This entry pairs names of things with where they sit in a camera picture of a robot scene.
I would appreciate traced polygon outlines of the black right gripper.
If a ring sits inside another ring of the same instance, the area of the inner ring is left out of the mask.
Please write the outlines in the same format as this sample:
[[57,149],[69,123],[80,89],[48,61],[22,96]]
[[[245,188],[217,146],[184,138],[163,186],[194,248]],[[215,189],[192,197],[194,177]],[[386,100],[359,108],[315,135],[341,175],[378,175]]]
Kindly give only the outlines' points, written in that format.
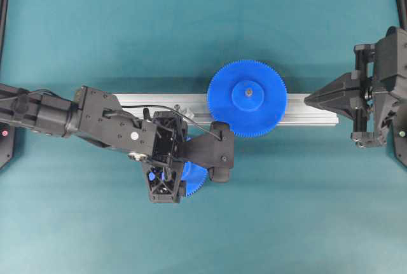
[[305,98],[305,104],[353,120],[357,147],[384,146],[393,119],[406,103],[406,75],[397,49],[354,46],[355,69]]

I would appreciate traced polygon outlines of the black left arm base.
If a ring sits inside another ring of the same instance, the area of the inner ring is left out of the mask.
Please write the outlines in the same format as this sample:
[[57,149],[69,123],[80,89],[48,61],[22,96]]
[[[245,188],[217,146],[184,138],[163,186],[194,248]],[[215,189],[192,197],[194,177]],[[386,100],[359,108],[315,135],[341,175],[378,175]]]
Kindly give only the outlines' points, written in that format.
[[0,133],[0,167],[4,168],[13,158],[15,128],[1,123]]

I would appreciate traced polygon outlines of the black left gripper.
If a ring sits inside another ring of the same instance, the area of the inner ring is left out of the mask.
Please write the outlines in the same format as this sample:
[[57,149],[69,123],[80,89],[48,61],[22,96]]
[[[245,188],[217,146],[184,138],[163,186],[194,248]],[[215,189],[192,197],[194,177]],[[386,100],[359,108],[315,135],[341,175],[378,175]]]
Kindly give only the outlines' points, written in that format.
[[184,163],[172,163],[188,127],[179,115],[157,111],[150,116],[145,107],[138,118],[125,111],[115,95],[87,86],[76,91],[74,103],[74,135],[146,162],[142,172],[150,202],[179,203],[186,196],[186,181],[181,180]]

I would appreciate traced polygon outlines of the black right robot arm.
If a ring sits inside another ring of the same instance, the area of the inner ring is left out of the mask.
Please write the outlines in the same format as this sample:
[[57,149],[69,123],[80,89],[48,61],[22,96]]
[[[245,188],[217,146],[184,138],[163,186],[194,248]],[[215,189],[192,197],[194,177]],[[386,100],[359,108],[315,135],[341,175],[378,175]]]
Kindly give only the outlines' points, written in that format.
[[354,54],[353,71],[310,94],[304,103],[352,120],[350,137],[357,146],[384,146],[406,102],[406,31],[390,27],[377,43],[354,46]]

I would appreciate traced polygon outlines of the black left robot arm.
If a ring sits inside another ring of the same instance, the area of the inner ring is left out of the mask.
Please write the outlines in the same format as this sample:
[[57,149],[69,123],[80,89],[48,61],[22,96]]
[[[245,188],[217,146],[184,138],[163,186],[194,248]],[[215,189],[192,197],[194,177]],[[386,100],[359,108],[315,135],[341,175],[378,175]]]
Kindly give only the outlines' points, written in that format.
[[87,86],[67,100],[47,89],[1,85],[1,122],[53,137],[75,135],[126,154],[141,163],[153,203],[178,203],[186,196],[179,144],[186,140],[188,126],[175,113],[159,111],[151,116],[145,108],[138,118],[125,111],[112,93]]

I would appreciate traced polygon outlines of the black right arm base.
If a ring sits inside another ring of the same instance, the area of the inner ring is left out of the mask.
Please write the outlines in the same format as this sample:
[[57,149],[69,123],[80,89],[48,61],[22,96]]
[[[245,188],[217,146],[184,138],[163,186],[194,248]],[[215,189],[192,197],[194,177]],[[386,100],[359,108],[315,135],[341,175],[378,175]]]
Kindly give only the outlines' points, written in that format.
[[406,170],[406,103],[400,106],[392,121],[386,155]]

